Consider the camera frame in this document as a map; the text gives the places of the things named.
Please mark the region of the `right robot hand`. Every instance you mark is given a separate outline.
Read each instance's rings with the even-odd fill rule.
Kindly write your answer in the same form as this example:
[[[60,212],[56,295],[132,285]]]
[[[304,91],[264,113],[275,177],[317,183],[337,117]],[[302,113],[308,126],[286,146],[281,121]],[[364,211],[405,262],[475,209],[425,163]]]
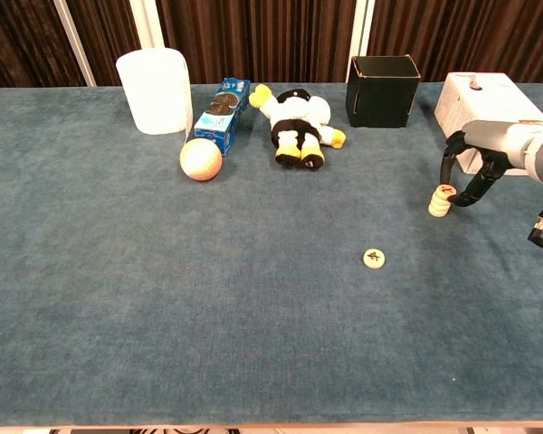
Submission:
[[[460,193],[447,201],[459,207],[478,202],[506,171],[525,167],[525,151],[529,142],[543,132],[543,125],[504,121],[473,120],[446,139],[440,168],[440,183],[451,180],[457,156],[469,149],[479,151],[482,166]]]

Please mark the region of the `white product carton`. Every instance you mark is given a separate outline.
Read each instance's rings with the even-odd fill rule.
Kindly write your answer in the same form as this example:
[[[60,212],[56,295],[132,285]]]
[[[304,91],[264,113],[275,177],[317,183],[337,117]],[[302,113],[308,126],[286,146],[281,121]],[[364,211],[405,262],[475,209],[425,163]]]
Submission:
[[[452,72],[447,75],[434,115],[448,138],[473,120],[543,125],[543,113],[504,73]],[[469,149],[455,163],[466,174],[476,174],[481,155]],[[513,168],[505,175],[528,175]]]

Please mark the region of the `black open cardboard box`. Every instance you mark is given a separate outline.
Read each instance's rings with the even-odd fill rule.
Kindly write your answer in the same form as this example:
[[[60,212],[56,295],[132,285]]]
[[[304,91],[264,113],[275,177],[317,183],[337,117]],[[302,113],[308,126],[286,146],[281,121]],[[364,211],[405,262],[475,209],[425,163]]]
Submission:
[[[403,56],[354,56],[348,75],[346,110],[351,127],[405,127],[421,75]]]

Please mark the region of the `black white penguin plush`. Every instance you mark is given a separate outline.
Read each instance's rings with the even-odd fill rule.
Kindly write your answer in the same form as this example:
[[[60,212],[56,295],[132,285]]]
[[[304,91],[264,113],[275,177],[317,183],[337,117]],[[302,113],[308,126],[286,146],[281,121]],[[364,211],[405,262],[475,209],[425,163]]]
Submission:
[[[274,96],[267,85],[259,84],[250,94],[249,103],[270,120],[275,160],[280,165],[317,170],[325,161],[320,147],[340,149],[346,141],[343,131],[329,125],[328,102],[305,89]]]

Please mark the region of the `blue Oreo cookie box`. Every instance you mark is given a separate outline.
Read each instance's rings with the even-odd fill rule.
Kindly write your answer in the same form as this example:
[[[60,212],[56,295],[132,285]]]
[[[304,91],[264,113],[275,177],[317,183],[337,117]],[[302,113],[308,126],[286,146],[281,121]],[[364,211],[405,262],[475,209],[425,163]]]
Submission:
[[[235,140],[240,116],[248,105],[251,82],[225,78],[210,105],[195,123],[195,137],[213,141],[226,156]]]

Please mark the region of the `orange wooden ball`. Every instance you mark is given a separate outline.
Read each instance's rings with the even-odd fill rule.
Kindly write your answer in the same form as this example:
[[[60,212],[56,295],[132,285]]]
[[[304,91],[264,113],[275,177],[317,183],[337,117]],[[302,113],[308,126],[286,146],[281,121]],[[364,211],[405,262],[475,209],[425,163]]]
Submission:
[[[213,141],[194,138],[183,145],[179,163],[188,177],[203,182],[218,175],[223,165],[223,157]]]

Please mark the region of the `white toilet paper roll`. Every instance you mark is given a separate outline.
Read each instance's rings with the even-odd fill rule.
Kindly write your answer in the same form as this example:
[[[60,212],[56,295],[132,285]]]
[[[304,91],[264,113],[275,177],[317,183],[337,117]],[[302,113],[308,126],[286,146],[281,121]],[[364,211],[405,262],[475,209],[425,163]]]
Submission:
[[[120,56],[116,68],[137,129],[147,135],[189,133],[193,106],[185,57],[171,48]]]

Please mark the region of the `teal table cloth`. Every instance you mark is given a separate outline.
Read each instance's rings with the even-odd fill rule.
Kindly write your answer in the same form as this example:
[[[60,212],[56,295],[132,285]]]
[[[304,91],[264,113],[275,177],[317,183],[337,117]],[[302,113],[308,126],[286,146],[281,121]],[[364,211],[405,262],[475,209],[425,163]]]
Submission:
[[[197,183],[119,88],[0,89],[0,426],[543,421],[543,185],[431,216],[440,90],[370,129],[311,84],[320,170],[247,109]]]

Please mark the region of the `white partition post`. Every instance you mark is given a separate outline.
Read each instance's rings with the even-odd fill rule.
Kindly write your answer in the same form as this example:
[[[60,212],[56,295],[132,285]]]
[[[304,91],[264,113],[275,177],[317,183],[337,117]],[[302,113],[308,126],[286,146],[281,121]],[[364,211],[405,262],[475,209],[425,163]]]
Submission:
[[[352,58],[367,54],[375,4],[376,0],[356,0],[345,81],[348,81]]]
[[[156,0],[129,0],[142,49],[164,48]]]
[[[96,87],[97,83],[91,70],[90,63],[88,61],[86,52],[84,51],[81,37],[75,26],[75,22],[72,18],[71,11],[67,5],[66,0],[53,0],[55,9],[62,23],[63,29],[71,46],[74,57],[81,70],[82,77],[84,78],[88,87]]]

